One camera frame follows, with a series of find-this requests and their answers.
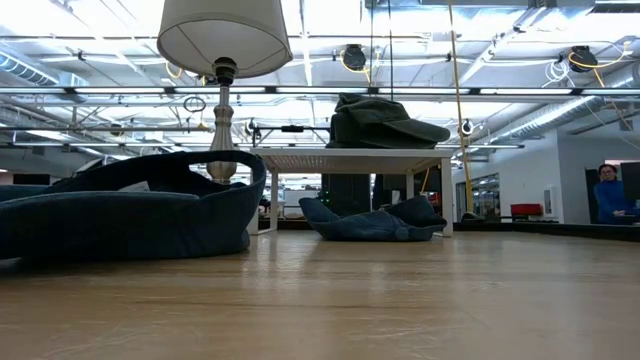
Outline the blue denim baseball cap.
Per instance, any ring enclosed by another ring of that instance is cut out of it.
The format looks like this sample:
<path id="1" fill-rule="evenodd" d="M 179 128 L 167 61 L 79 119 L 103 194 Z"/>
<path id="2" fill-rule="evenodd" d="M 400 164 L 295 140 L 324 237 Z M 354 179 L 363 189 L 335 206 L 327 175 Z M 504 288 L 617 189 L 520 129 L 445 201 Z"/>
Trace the blue denim baseball cap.
<path id="1" fill-rule="evenodd" d="M 0 185 L 0 260 L 241 252 L 265 182 L 260 157 L 207 151 L 131 158 L 49 186 Z"/>
<path id="2" fill-rule="evenodd" d="M 435 232 L 447 226 L 424 196 L 345 217 L 333 213 L 319 199 L 303 198 L 299 205 L 310 227 L 329 241 L 430 241 Z"/>

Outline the black equipment cabinet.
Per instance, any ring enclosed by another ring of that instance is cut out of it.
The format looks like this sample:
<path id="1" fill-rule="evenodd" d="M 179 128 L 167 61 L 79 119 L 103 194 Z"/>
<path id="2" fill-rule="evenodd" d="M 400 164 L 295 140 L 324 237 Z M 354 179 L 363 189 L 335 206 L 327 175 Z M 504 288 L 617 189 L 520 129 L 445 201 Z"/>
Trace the black equipment cabinet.
<path id="1" fill-rule="evenodd" d="M 369 212 L 370 183 L 369 174 L 323 174 L 319 198 L 341 217 Z"/>

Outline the white perforated metal shelf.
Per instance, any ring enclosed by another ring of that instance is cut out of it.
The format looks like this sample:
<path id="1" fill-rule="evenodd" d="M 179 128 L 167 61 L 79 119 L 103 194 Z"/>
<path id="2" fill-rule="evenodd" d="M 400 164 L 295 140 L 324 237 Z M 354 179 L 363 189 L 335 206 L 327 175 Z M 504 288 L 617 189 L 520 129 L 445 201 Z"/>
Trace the white perforated metal shelf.
<path id="1" fill-rule="evenodd" d="M 281 174 L 386 174 L 403 175 L 409 197 L 415 195 L 414 175 L 441 166 L 442 216 L 447 225 L 443 237 L 453 235 L 453 187 L 448 150 L 345 149 L 345 148 L 251 148 L 271 173 L 271 195 L 278 194 Z"/>

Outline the white shade silver table lamp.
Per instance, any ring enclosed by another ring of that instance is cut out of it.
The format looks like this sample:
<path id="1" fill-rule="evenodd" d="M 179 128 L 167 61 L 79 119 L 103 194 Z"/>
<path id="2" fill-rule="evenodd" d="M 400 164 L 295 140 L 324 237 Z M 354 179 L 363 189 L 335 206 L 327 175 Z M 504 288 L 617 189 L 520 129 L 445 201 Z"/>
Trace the white shade silver table lamp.
<path id="1" fill-rule="evenodd" d="M 218 84 L 212 151 L 235 148 L 233 82 L 270 74 L 293 58 L 281 0 L 164 0 L 157 48 L 170 64 Z"/>

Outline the red box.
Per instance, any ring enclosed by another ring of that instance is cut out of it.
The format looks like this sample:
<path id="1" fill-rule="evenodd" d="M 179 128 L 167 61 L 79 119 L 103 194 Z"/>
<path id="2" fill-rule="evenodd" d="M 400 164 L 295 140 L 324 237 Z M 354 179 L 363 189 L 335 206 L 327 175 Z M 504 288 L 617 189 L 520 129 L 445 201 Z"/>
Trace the red box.
<path id="1" fill-rule="evenodd" d="M 511 215 L 516 216 L 542 216 L 544 211 L 541 204 L 517 203 L 510 205 Z"/>

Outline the person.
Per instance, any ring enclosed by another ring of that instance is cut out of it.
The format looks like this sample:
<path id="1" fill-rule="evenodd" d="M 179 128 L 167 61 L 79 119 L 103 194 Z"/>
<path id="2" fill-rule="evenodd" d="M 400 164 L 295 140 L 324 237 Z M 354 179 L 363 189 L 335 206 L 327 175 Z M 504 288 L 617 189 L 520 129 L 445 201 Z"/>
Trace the person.
<path id="1" fill-rule="evenodd" d="M 640 208 L 636 201 L 624 194 L 624 186 L 617 179 L 617 169 L 610 164 L 598 168 L 600 181 L 594 186 L 594 195 L 598 205 L 598 220 L 601 224 L 628 225 L 633 218 L 640 217 Z"/>

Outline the black monitor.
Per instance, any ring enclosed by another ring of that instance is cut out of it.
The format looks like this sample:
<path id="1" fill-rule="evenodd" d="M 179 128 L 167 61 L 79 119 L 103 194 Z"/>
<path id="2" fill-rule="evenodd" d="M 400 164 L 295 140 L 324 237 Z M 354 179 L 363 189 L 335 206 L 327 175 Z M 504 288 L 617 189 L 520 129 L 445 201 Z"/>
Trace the black monitor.
<path id="1" fill-rule="evenodd" d="M 640 162 L 621 163 L 620 171 L 625 196 L 640 200 Z"/>

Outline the black aluminium table frame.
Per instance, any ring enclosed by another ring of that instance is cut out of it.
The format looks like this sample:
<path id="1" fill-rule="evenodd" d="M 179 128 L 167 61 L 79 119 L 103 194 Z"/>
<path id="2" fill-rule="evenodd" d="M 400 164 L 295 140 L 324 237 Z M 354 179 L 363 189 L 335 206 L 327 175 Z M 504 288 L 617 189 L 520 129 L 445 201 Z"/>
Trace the black aluminium table frame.
<path id="1" fill-rule="evenodd" d="M 306 220 L 281 220 L 278 221 L 277 230 L 279 231 L 311 231 L 320 235 L 319 232 L 313 230 Z M 588 239 L 601 240 L 617 240 L 626 242 L 640 243 L 640 225 L 583 225 L 583 224 L 559 224 L 550 222 L 514 222 L 514 223 L 498 223 L 498 222 L 454 222 L 453 231 L 455 232 L 518 232 L 532 233 L 541 235 L 581 237 Z M 397 240 L 381 240 L 376 238 L 365 238 L 362 236 L 329 237 L 324 240 L 329 241 L 359 241 L 359 242 L 398 242 Z"/>

